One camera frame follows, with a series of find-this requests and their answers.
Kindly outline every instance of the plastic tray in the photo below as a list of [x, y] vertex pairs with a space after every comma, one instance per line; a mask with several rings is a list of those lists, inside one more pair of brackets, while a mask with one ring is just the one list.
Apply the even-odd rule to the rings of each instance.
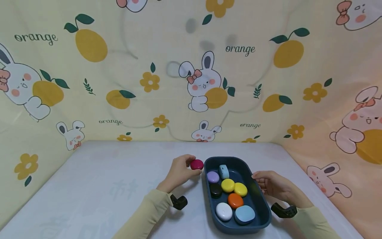
[[[248, 189], [248, 194], [243, 197], [244, 205], [252, 207], [256, 216], [255, 219], [247, 225], [239, 225], [235, 221], [234, 216], [232, 216], [229, 221], [225, 222], [220, 220], [216, 215], [216, 205], [221, 202], [227, 203], [229, 193], [223, 192], [220, 198], [212, 198], [207, 173], [215, 171], [219, 174], [219, 166], [222, 164], [227, 165], [228, 171], [230, 172], [230, 179], [234, 182], [243, 183]], [[266, 202], [257, 182], [251, 178], [252, 172], [243, 160], [236, 157], [211, 157], [204, 162], [204, 173], [206, 177], [206, 187], [212, 213], [212, 220], [221, 232], [234, 235], [253, 234], [259, 232], [261, 229], [270, 224], [272, 214], [268, 203]]]

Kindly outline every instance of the hand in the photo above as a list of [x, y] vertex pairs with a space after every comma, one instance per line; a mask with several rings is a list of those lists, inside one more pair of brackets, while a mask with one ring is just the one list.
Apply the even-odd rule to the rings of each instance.
[[176, 187], [187, 182], [193, 176], [200, 175], [202, 170], [188, 169], [190, 163], [194, 161], [196, 157], [194, 155], [185, 154], [175, 158], [172, 161], [170, 171], [168, 172], [165, 180], [163, 180], [157, 187], [157, 190], [170, 193]]
[[275, 197], [298, 208], [310, 208], [313, 203], [291, 181], [274, 171], [257, 171], [252, 178], [257, 181], [265, 195]]

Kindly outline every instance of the black wrist strap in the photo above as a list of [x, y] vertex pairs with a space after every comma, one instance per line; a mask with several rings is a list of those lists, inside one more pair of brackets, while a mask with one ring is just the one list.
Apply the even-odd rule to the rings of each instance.
[[176, 198], [174, 195], [170, 196], [173, 207], [178, 210], [182, 210], [185, 206], [187, 206], [187, 199], [185, 196], [181, 196], [180, 198]]
[[293, 205], [285, 209], [280, 204], [275, 203], [270, 209], [280, 218], [292, 218], [297, 214], [297, 207]]

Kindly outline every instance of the forearm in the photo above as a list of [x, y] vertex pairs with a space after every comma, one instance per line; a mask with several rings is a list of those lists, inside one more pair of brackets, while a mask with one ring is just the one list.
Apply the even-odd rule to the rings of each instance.
[[308, 239], [341, 239], [315, 206], [298, 208], [298, 213], [293, 220]]
[[150, 191], [113, 239], [146, 239], [170, 206], [172, 202], [169, 194], [157, 189]]

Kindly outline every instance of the white table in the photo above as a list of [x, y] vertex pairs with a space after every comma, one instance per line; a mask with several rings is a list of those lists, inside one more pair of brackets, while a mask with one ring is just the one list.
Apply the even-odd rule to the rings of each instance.
[[[172, 159], [186, 153], [202, 161], [234, 156], [247, 162], [252, 171], [274, 170], [301, 188], [342, 238], [362, 238], [279, 145], [88, 141], [3, 228], [0, 239], [112, 238], [144, 195], [164, 179]], [[293, 221], [274, 214], [272, 223], [257, 234], [221, 233], [212, 222], [204, 175], [200, 177], [173, 192], [177, 197], [184, 195], [188, 205], [181, 211], [170, 208], [151, 239], [303, 238]], [[268, 198], [268, 202], [271, 206], [276, 200]]]

